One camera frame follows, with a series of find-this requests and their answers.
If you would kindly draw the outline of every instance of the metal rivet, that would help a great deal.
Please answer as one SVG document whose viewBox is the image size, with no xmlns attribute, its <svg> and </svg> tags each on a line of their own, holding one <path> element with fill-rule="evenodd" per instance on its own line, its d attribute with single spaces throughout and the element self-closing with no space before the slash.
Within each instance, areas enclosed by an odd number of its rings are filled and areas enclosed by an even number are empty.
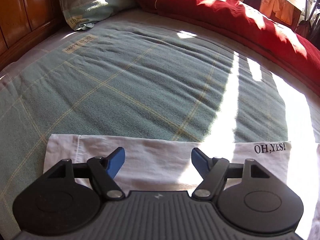
<svg viewBox="0 0 320 240">
<path fill-rule="evenodd" d="M 107 196 L 110 198 L 120 198 L 122 197 L 122 192 L 120 190 L 109 190 Z"/>
<path fill-rule="evenodd" d="M 197 197 L 209 197 L 210 196 L 210 191 L 206 189 L 197 189 L 195 191 L 195 195 Z"/>
</svg>

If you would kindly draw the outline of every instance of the red duvet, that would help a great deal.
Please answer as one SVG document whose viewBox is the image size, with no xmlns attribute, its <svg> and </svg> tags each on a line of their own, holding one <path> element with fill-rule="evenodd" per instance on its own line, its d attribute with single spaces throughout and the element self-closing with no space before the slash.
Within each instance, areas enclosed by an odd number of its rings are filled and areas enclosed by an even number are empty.
<svg viewBox="0 0 320 240">
<path fill-rule="evenodd" d="M 239 0 L 136 0 L 152 13 L 216 31 L 262 54 L 320 96 L 320 51 Z"/>
</svg>

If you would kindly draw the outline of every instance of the hanging clothes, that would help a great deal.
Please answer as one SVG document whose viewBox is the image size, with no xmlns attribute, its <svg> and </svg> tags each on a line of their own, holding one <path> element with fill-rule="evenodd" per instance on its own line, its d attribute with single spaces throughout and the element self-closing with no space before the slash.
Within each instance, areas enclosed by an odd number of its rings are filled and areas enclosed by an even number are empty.
<svg viewBox="0 0 320 240">
<path fill-rule="evenodd" d="M 261 0 L 259 11 L 271 17 L 272 12 L 275 16 L 284 23 L 291 25 L 294 6 L 287 0 Z"/>
</svg>

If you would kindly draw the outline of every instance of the fabric label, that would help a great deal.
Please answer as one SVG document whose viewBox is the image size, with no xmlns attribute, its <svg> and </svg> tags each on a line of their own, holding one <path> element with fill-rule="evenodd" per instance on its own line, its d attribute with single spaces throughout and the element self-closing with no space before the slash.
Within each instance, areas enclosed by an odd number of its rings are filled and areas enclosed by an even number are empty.
<svg viewBox="0 0 320 240">
<path fill-rule="evenodd" d="M 82 15 L 78 15 L 78 16 L 72 16 L 69 19 L 66 20 L 66 22 L 68 23 L 68 25 L 74 29 L 77 24 L 81 23 L 81 22 L 86 22 L 88 21 L 87 18 L 82 18 Z"/>
<path fill-rule="evenodd" d="M 62 51 L 67 54 L 70 54 L 70 53 L 74 52 L 75 50 L 79 49 L 80 47 L 84 46 L 85 44 L 93 41 L 95 38 L 97 38 L 97 36 L 89 34 L 89 35 L 83 37 L 81 40 L 76 41 L 75 43 L 71 44 L 70 46 L 64 48 Z"/>
</svg>

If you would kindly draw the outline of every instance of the plaid pillowcase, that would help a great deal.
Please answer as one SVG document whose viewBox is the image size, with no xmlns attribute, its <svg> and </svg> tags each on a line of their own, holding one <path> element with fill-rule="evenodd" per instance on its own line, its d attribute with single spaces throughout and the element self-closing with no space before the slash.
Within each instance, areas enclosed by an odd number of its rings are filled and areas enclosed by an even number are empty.
<svg viewBox="0 0 320 240">
<path fill-rule="evenodd" d="M 67 23 L 73 30 L 92 28 L 121 10 L 136 6 L 134 0 L 60 0 Z"/>
</svg>

